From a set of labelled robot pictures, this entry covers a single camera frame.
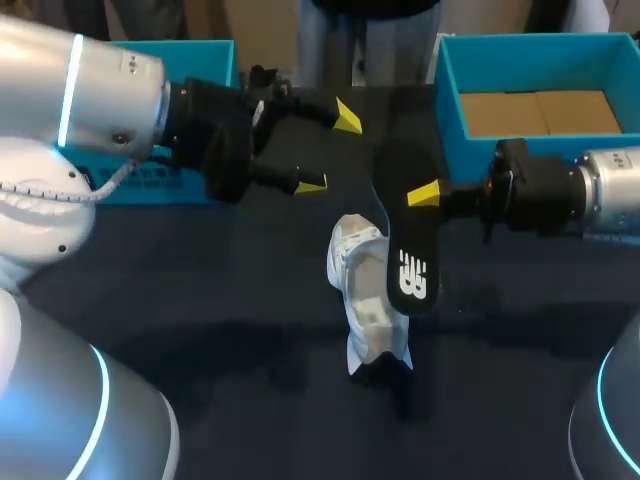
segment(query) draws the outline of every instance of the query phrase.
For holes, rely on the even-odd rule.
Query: gray robot body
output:
[[[171,480],[179,433],[151,385],[17,299],[20,345],[0,395],[3,480]]]
[[[579,480],[640,478],[640,315],[576,402],[569,453]]]

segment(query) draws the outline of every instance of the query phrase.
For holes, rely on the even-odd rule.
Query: white sneaker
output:
[[[413,369],[409,317],[394,310],[387,297],[388,250],[389,239],[360,215],[343,216],[331,235],[327,277],[342,292],[347,311],[349,375],[385,352]]]

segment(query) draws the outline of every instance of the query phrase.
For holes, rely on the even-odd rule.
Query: blue led light ring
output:
[[[78,80],[80,71],[80,57],[82,56],[82,43],[84,37],[77,34],[73,37],[71,54],[69,55],[69,66],[67,68],[67,79],[64,85],[64,98],[62,99],[62,112],[60,114],[60,127],[58,129],[58,146],[67,145],[67,134],[69,132],[69,121],[71,119],[71,104],[73,103],[73,92]]]
[[[618,450],[618,453],[622,456],[622,458],[624,458],[625,462],[627,462],[627,464],[633,469],[633,471],[636,472],[636,474],[640,475],[640,467],[636,464],[636,462],[633,461],[631,456],[626,452],[626,450],[620,444],[620,441],[616,437],[615,433],[613,433],[613,429],[611,428],[611,425],[609,425],[607,414],[604,411],[604,404],[602,402],[602,374],[604,372],[604,367],[607,364],[607,359],[611,355],[611,352],[613,352],[613,348],[609,350],[609,353],[607,353],[607,356],[604,357],[604,360],[602,361],[602,365],[600,366],[600,371],[598,372],[598,384],[596,386],[596,393],[598,396],[598,409],[600,410],[600,417],[602,418],[602,423],[604,424],[604,428],[609,434],[609,438],[611,439],[611,442],[613,443],[613,445],[616,447],[616,450]]]
[[[98,440],[100,439],[100,434],[102,433],[102,429],[104,428],[104,421],[107,418],[107,409],[109,408],[109,372],[107,371],[107,364],[102,358],[102,355],[95,347],[91,346],[96,357],[98,357],[98,363],[100,364],[100,372],[102,374],[102,397],[100,398],[100,408],[98,409],[98,418],[96,419],[96,424],[93,427],[93,431],[91,432],[91,436],[89,437],[89,441],[87,445],[84,447],[82,455],[76,462],[76,465],[71,470],[71,473],[67,476],[66,480],[77,480],[84,467],[87,466],[93,451],[98,444]]]

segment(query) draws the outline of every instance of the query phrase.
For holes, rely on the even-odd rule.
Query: insole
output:
[[[429,314],[438,297],[441,214],[407,204],[408,192],[436,178],[428,152],[411,140],[389,138],[374,157],[373,189],[389,227],[387,294],[393,308],[408,316]]]
[[[362,326],[390,326],[398,314],[387,298],[386,248],[379,241],[369,245],[352,254],[347,294]]]

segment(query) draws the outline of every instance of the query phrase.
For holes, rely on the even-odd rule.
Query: black insole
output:
[[[387,293],[393,308],[408,316],[426,315],[440,287],[435,207],[407,204],[407,193],[437,179],[428,152],[407,139],[387,139],[373,161],[373,190],[384,209],[389,234]]]

